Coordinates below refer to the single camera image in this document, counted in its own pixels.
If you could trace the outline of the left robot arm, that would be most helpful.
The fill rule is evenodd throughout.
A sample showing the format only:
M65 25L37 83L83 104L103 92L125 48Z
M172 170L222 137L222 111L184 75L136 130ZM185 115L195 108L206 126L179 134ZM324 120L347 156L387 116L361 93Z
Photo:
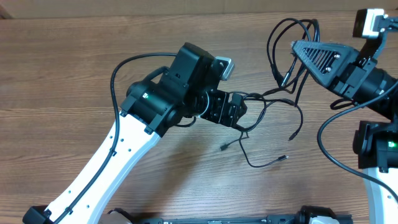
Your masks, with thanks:
M133 83L106 139L68 188L53 202L28 209L24 223L97 223L108 202L137 162L183 118L203 118L235 128L247 110L243 97L218 89L234 69L185 43L168 67Z

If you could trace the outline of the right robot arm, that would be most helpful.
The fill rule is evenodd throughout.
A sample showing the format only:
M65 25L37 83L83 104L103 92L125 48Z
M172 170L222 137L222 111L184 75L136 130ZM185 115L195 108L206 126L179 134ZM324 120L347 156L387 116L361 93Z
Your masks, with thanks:
M397 79L376 67L383 46L381 38L367 40L361 50L296 40L292 51L318 84L352 105L321 125L317 132L321 152L364 180L370 223L397 223ZM326 150L322 134L332 121L360 108L369 108L387 121L360 121L353 139L358 157L358 169L354 170Z

